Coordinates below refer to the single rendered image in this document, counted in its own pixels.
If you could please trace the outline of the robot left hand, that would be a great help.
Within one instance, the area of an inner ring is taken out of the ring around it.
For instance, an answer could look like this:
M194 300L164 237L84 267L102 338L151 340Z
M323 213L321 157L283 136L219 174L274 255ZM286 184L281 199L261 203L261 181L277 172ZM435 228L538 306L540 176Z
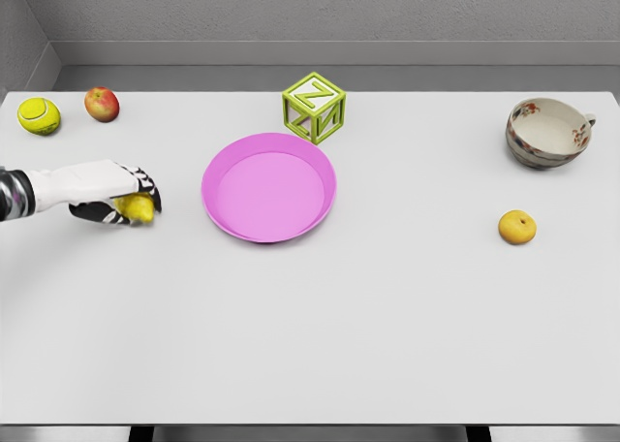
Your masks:
M147 193L153 200L155 213L162 212L159 190L141 168L102 160L70 166L67 170L75 178L69 188L68 208L79 219L109 225L139 225L123 217L112 202L134 193Z

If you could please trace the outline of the yellow lemon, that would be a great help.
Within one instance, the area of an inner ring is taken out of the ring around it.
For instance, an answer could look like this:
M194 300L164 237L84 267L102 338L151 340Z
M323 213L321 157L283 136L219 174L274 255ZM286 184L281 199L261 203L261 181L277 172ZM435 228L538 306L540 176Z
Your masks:
M150 224L155 207L147 193L134 193L112 200L116 210L131 223Z

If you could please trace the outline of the pink plate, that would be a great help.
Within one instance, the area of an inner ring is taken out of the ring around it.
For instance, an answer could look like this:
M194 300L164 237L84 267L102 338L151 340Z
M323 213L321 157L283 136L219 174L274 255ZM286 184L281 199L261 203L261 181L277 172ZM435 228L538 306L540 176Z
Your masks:
M292 135L262 133L224 147L201 181L206 213L221 230L256 243L299 237L327 216L337 179L328 157Z

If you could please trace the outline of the red apple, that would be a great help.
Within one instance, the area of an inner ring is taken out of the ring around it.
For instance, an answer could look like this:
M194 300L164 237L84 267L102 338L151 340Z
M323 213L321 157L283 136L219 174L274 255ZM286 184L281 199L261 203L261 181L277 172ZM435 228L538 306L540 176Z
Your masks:
M91 117L103 123L112 122L120 113L117 97L103 86L93 87L86 92L84 106Z

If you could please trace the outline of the yellow tennis ball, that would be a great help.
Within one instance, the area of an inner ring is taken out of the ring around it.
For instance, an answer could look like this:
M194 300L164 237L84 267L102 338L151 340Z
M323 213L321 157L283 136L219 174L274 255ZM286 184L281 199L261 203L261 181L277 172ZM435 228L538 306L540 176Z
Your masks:
M60 126L58 107L46 98L35 97L23 101L17 109L19 124L27 132L38 136L54 133Z

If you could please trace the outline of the green letter block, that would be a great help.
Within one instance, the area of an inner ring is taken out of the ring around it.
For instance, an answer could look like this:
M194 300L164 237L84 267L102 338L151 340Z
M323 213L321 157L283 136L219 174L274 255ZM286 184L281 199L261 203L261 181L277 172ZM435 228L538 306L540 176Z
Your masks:
M314 145L344 125L346 92L312 72L282 92L284 125Z

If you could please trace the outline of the yellow round fruit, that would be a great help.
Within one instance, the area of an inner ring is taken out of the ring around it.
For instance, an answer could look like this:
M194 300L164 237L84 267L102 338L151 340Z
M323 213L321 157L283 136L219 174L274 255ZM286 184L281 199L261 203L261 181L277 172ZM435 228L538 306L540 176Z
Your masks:
M537 233L535 220L525 211L513 209L503 214L498 222L500 237L510 244L524 244Z

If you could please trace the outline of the floral ceramic cup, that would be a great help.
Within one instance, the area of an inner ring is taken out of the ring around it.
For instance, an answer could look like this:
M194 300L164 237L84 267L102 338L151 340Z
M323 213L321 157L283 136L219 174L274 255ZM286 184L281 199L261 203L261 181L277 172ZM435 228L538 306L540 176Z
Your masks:
M535 170L564 166L589 145L597 118L551 98L518 103L507 121L505 137L512 156Z

